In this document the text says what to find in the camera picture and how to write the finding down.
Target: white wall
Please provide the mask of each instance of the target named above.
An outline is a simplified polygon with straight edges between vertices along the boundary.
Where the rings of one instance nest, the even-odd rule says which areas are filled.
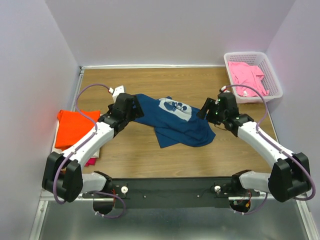
[[[279,141],[309,157],[317,184],[308,202],[320,229],[320,1],[297,0],[270,44],[267,55],[283,88],[283,98],[268,104]]]
[[[81,66],[223,64],[267,50],[295,0],[45,0]]]
[[[1,1],[0,33],[0,239],[26,240],[79,68],[43,0]]]

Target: orange cloth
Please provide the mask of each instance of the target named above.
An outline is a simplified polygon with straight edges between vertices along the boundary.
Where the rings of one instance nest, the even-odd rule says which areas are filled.
[[[84,114],[98,121],[100,111],[82,111]],[[60,110],[57,115],[59,128],[56,134],[55,148],[66,150],[76,144],[95,125],[79,112]]]

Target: blue t-shirt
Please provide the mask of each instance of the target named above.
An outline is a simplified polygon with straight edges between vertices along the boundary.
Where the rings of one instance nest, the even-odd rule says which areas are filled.
[[[135,121],[154,127],[161,148],[177,143],[201,147],[215,138],[208,121],[196,116],[198,108],[172,100],[169,96],[160,99],[144,94],[136,96],[144,116]]]

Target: wire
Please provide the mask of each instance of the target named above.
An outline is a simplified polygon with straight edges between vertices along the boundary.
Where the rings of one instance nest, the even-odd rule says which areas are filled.
[[[249,193],[249,201],[250,201],[250,199],[251,199],[251,197],[252,197],[250,190],[248,190],[248,193]],[[244,196],[243,198],[241,198],[241,199],[239,200],[238,204],[242,203],[242,201],[243,201],[245,198],[246,198],[246,196]]]
[[[62,161],[62,163],[59,165],[56,173],[55,173],[55,176],[54,176],[54,180],[53,180],[53,197],[54,197],[54,200],[62,205],[62,204],[65,204],[66,201],[61,201],[58,199],[58,194],[57,194],[57,182],[58,182],[58,179],[59,179],[59,174],[62,170],[62,168],[64,167],[64,165],[66,164],[66,162],[71,158],[71,156],[73,154],[75,154],[81,147],[83,147],[90,139],[92,139],[94,137],[94,135],[97,133],[97,130],[98,130],[98,126],[97,126],[97,123],[89,116],[85,115],[83,112],[81,112],[78,108],[78,100],[79,100],[79,97],[81,96],[81,94],[84,93],[85,90],[87,90],[88,88],[91,88],[93,86],[102,86],[102,87],[105,87],[106,89],[110,89],[108,86],[104,85],[104,84],[101,84],[101,83],[95,83],[95,84],[91,84],[91,85],[88,85],[86,86],[79,94],[78,96],[76,97],[76,100],[75,100],[75,109],[82,115],[84,116],[86,119],[90,120],[91,122],[93,122],[94,124],[94,129],[95,129],[95,132],[93,132],[86,140],[84,140],[78,147],[76,147],[74,149],[74,152],[71,152],[68,156],[66,156],[66,158]]]
[[[216,124],[214,124],[214,126],[215,126],[217,129],[221,129],[221,130],[223,130],[223,131],[228,131],[228,130],[227,130],[227,129],[225,129],[225,128],[218,127]]]
[[[116,194],[116,190],[112,189],[111,192],[112,192],[113,195],[117,195],[117,194]],[[116,198],[114,197],[114,198],[113,198],[113,205],[115,205],[115,204],[116,204]]]
[[[311,188],[312,188],[312,193],[310,196],[307,196],[306,198],[301,198],[301,197],[295,197],[295,200],[299,200],[299,201],[308,201],[310,199],[313,199],[314,196],[316,195],[316,185],[314,180],[312,179],[312,177],[310,176],[310,174],[308,173],[308,171],[300,164],[300,162],[298,162],[293,156],[291,156],[289,153],[285,152],[283,149],[281,149],[279,146],[277,146],[276,144],[274,144],[271,140],[269,140],[262,132],[259,131],[260,128],[260,124],[263,120],[265,120],[265,118],[268,116],[268,106],[267,103],[264,99],[264,97],[260,94],[260,92],[258,92],[256,89],[254,89],[251,86],[247,86],[247,85],[243,85],[243,84],[232,84],[232,85],[227,85],[225,86],[225,89],[230,88],[230,87],[244,87],[244,88],[248,88],[251,89],[252,91],[254,91],[256,94],[258,94],[258,96],[261,98],[264,107],[265,107],[265,112],[263,117],[261,118],[260,121],[257,122],[256,126],[255,126],[255,130],[256,132],[267,142],[269,143],[271,146],[273,146],[275,149],[277,149],[280,153],[282,153],[283,155],[285,155],[287,158],[289,158],[291,161],[293,161],[301,170],[302,172],[306,175],[306,177],[308,178],[308,181],[311,184]]]
[[[241,214],[241,215],[250,215],[250,214],[254,214],[256,212],[258,212],[267,202],[267,199],[268,199],[268,193],[266,192],[265,193],[265,198],[263,200],[263,202],[260,204],[260,206],[258,206],[255,210],[253,211],[249,211],[249,212],[240,212],[240,211],[236,211],[236,210],[232,210],[234,213],[238,213],[238,214]]]
[[[113,197],[113,198],[115,198],[115,199],[118,199],[118,200],[122,203],[122,205],[123,205],[123,210],[122,210],[122,212],[121,212],[119,215],[116,215],[116,216],[108,216],[108,215],[101,214],[101,213],[98,212],[98,211],[95,212],[96,215],[99,215],[99,216],[101,216],[101,217],[103,217],[103,218],[105,218],[105,219],[117,219],[117,218],[120,218],[120,217],[126,212],[127,206],[126,206],[125,201],[124,201],[121,197],[119,197],[119,196],[117,196],[117,195],[114,195],[114,194],[111,194],[111,193],[106,193],[106,192],[101,192],[101,191],[94,191],[93,193],[101,194],[101,195],[105,195],[105,196],[109,196],[109,197]]]
[[[205,190],[203,190],[198,196],[199,196],[199,198],[201,198],[205,193],[207,193],[207,192],[211,192],[211,190],[210,190],[210,188],[208,188],[208,189],[205,189]]]

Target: white plastic basket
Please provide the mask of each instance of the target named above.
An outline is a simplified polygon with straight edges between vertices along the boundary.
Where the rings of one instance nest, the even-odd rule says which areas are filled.
[[[266,54],[258,51],[244,51],[244,52],[229,52],[224,55],[224,62],[226,66],[226,71],[229,76],[230,84],[234,84],[231,77],[228,62],[244,62],[251,66],[258,66],[264,73],[264,78],[261,81],[265,90],[269,90],[269,95],[265,96],[266,102],[281,98],[283,95],[282,88],[278,81],[278,78],[273,70],[271,63]],[[235,95],[236,102],[238,104],[245,103],[261,103],[262,100],[259,96],[239,96],[236,92],[236,87],[232,88],[233,94]]]

